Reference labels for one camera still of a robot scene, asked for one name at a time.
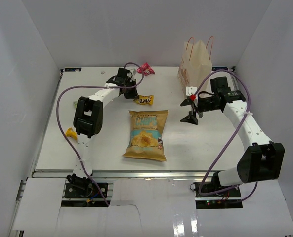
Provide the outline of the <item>yellow candy packet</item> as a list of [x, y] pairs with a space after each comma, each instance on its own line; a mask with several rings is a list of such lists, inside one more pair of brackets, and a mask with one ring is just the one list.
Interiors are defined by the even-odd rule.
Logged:
[[134, 99], [133, 101], [139, 105], [153, 105], [154, 95], [139, 95], [138, 98]]

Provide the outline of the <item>red candy packet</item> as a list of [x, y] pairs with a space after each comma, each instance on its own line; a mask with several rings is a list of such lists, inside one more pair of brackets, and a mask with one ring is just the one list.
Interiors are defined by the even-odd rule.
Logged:
[[150, 67], [148, 63], [144, 63], [140, 68], [137, 69], [137, 72], [145, 76], [155, 74], [154, 70]]

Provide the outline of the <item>kettle chips bag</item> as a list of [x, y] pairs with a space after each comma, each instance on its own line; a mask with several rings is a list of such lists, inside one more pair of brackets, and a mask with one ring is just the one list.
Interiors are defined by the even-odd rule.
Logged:
[[130, 140], [125, 158], [166, 161], [162, 134], [168, 110], [129, 111]]

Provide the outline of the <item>small yellow snack packet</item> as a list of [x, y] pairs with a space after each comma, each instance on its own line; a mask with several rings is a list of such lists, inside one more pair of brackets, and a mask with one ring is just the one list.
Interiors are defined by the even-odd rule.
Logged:
[[78, 136], [77, 133], [72, 129], [69, 128], [66, 132], [65, 132], [66, 137], [72, 138], [73, 140], [77, 141], [78, 140]]

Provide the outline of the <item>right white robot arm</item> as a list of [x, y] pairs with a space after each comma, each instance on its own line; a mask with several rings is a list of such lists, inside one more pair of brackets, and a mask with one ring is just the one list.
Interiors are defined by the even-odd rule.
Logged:
[[210, 80], [211, 92], [198, 92], [196, 87], [185, 89], [186, 99], [182, 106], [191, 105], [192, 110], [181, 122], [198, 124], [204, 112], [220, 110], [231, 121], [235, 135], [242, 141], [245, 152], [237, 165], [231, 169], [215, 172], [210, 182], [201, 182], [201, 196], [222, 197], [232, 188], [245, 183], [276, 180], [280, 176], [285, 148], [275, 143], [257, 124], [250, 112], [244, 94], [232, 90], [226, 77]]

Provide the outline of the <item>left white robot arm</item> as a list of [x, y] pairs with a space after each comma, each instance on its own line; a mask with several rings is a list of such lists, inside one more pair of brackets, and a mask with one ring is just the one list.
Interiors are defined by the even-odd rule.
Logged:
[[136, 79], [134, 76], [113, 76], [107, 80], [102, 89], [89, 97], [78, 99], [73, 126], [77, 134], [77, 163], [72, 175], [67, 180], [82, 197], [93, 193], [96, 185], [91, 180], [92, 165], [89, 144], [103, 125], [103, 108], [116, 97], [123, 95], [126, 99], [136, 99]]

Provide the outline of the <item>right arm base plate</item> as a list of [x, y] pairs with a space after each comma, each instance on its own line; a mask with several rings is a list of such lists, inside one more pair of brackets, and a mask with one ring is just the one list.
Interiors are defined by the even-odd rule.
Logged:
[[243, 208], [243, 204], [241, 202], [241, 192], [239, 188], [234, 188], [229, 191], [217, 193], [211, 196], [203, 196], [199, 194], [199, 186], [199, 182], [195, 182], [190, 185], [190, 190], [195, 193], [195, 203], [197, 210]]

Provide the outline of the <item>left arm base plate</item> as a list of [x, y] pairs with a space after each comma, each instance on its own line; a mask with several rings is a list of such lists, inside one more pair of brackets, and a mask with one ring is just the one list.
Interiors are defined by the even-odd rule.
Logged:
[[108, 207], [108, 204], [102, 198], [101, 193], [93, 184], [89, 184], [86, 190], [66, 183], [63, 198], [61, 202], [62, 207]]

